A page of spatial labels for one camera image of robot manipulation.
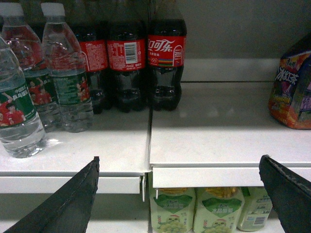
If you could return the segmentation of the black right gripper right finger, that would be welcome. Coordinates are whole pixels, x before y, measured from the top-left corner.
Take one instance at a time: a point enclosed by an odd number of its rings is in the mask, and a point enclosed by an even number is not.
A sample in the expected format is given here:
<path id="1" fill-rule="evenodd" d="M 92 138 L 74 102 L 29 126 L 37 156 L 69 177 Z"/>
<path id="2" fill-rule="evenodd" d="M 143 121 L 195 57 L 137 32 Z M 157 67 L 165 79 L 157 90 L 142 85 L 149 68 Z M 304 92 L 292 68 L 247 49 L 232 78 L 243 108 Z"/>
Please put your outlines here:
<path id="1" fill-rule="evenodd" d="M 264 155 L 259 175 L 286 233 L 311 231 L 311 183 Z"/>

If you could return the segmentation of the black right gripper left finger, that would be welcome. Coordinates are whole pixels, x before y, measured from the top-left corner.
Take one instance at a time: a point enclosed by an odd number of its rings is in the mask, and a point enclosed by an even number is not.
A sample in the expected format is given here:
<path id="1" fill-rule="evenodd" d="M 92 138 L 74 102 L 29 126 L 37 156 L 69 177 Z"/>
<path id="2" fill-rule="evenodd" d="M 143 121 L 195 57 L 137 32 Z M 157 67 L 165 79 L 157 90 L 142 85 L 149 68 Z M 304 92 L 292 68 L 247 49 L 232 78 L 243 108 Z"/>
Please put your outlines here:
<path id="1" fill-rule="evenodd" d="M 100 159 L 94 159 L 7 233 L 85 233 L 98 190 Z"/>

